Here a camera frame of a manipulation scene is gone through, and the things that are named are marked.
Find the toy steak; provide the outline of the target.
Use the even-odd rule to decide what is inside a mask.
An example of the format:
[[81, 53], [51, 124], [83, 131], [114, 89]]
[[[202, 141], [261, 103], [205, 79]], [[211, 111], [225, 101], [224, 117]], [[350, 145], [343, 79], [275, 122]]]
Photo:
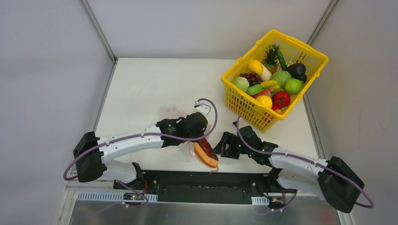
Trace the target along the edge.
[[194, 142], [194, 151], [202, 163], [210, 168], [218, 167], [218, 157], [212, 153], [213, 148], [206, 138]]

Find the clear zip top bag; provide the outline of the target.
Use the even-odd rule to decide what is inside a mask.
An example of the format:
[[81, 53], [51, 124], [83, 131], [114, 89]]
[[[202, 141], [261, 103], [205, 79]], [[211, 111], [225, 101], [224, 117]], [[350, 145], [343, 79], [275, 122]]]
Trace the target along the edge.
[[[202, 137], [213, 128], [207, 119], [199, 112], [187, 114], [176, 106], [160, 108], [160, 115], [164, 118], [156, 122], [155, 126], [160, 129], [162, 134], [182, 137], [198, 138]], [[194, 142], [179, 140], [171, 137], [161, 136], [164, 141], [163, 147], [175, 147], [190, 157], [195, 157]]]

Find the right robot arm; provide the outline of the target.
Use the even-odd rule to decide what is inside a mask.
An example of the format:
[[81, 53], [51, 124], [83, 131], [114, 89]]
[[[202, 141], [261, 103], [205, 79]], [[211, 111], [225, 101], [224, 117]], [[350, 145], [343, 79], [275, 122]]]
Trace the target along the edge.
[[240, 128], [236, 134], [224, 132], [212, 153], [232, 159], [247, 155], [256, 163], [271, 167], [266, 180], [270, 191], [278, 192], [284, 188], [307, 192], [344, 213], [352, 211], [360, 189], [365, 186], [344, 160], [295, 154], [261, 140], [250, 126]]

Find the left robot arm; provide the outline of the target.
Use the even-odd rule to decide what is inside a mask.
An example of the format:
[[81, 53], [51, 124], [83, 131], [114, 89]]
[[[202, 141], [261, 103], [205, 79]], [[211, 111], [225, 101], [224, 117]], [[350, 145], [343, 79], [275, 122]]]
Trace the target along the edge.
[[140, 169], [135, 164], [125, 164], [116, 158], [147, 149], [178, 146], [188, 140], [204, 136], [207, 116], [194, 112], [178, 119], [163, 119], [142, 132], [125, 136], [97, 137], [87, 132], [73, 150], [76, 160], [76, 178], [79, 182], [91, 182], [101, 177], [119, 180], [131, 189], [143, 184]]

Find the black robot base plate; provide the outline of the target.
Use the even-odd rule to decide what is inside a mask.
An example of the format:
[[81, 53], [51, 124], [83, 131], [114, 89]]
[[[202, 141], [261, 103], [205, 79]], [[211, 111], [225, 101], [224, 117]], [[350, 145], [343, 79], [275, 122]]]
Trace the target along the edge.
[[177, 172], [140, 170], [138, 178], [127, 184], [146, 190], [158, 202], [252, 204], [253, 197], [293, 194], [272, 182], [266, 173]]

